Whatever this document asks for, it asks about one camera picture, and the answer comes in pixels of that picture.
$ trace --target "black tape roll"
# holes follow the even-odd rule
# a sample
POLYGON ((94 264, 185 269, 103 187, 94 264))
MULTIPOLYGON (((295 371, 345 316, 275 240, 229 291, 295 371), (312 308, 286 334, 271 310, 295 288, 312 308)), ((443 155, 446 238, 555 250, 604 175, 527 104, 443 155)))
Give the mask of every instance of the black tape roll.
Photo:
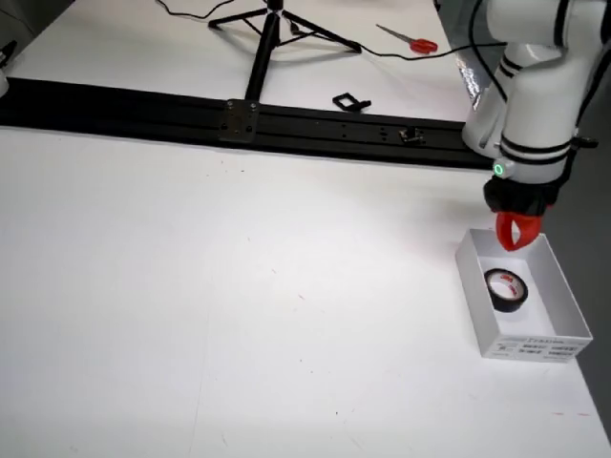
POLYGON ((492 269, 484 275, 488 292, 493 300, 495 310, 503 313, 513 313, 519 310, 528 299, 528 286, 523 279, 509 270, 492 269), (507 297, 499 295, 492 287, 493 282, 504 284, 507 288, 507 297))

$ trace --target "scissors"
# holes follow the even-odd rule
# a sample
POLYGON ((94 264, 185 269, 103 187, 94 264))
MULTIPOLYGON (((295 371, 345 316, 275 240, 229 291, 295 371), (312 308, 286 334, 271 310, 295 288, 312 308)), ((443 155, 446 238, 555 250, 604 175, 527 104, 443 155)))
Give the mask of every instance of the scissors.
POLYGON ((418 54, 430 54, 431 52, 436 52, 439 47, 436 43, 425 40, 424 38, 409 38, 403 33, 399 33, 398 31, 392 31, 391 29, 387 29, 384 26, 376 24, 380 29, 390 33, 392 36, 396 36, 400 40, 405 41, 410 44, 410 49, 418 54))

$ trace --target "tripod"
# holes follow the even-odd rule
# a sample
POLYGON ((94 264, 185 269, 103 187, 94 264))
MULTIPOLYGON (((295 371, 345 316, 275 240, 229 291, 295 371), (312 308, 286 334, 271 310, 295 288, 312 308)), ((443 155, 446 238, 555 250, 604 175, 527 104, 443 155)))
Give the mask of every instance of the tripod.
POLYGON ((219 25, 227 24, 234 21, 244 21, 251 29, 261 36, 259 41, 259 48, 257 49, 257 55, 255 56, 255 62, 252 67, 252 73, 248 81, 248 89, 246 90, 246 100, 259 101, 261 98, 261 92, 263 90, 263 84, 265 82, 265 75, 267 74, 267 67, 269 66, 269 59, 275 48, 286 45, 288 43, 294 43, 295 41, 307 38, 309 36, 319 36, 325 38, 328 41, 333 41, 342 44, 354 52, 361 53, 361 45, 354 41, 346 40, 339 35, 336 35, 332 31, 327 31, 322 27, 312 24, 305 19, 296 16, 295 14, 284 10, 284 0, 267 0, 267 8, 260 10, 243 12, 242 14, 235 14, 233 16, 224 17, 222 19, 216 19, 208 23, 208 27, 211 29, 218 29, 219 25), (263 26, 263 32, 259 31, 254 25, 248 21, 252 17, 264 16, 265 25, 263 26), (300 33, 299 36, 286 40, 285 42, 280 41, 280 23, 281 17, 285 17, 291 24, 298 24, 311 30, 308 33, 300 33))

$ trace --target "open cardboard box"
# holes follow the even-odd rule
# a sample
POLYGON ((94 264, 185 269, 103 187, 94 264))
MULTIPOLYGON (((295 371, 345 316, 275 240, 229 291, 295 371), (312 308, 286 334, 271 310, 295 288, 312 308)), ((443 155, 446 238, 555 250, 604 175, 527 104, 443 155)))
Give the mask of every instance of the open cardboard box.
POLYGON ((483 357, 566 362, 592 342, 544 235, 509 253, 494 231, 472 229, 460 243, 456 262, 483 357), (528 298, 514 313, 498 312, 493 307, 484 274, 494 268, 514 272, 528 286, 528 298))

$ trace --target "white tabletop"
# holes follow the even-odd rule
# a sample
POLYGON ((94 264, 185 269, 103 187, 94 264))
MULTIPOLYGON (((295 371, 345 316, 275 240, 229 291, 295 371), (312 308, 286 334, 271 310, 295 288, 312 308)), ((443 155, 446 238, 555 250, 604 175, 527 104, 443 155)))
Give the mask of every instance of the white tabletop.
MULTIPOLYGON (((428 0, 287 6, 376 50, 403 47, 376 22, 447 47, 428 0)), ((255 41, 231 33, 79 0, 12 75, 241 97, 255 41)), ((469 108, 452 57, 331 48, 280 49, 262 102, 469 108)), ((609 456, 576 363, 479 355, 453 254, 493 223, 486 174, 14 129, 0 144, 3 458, 609 456)))

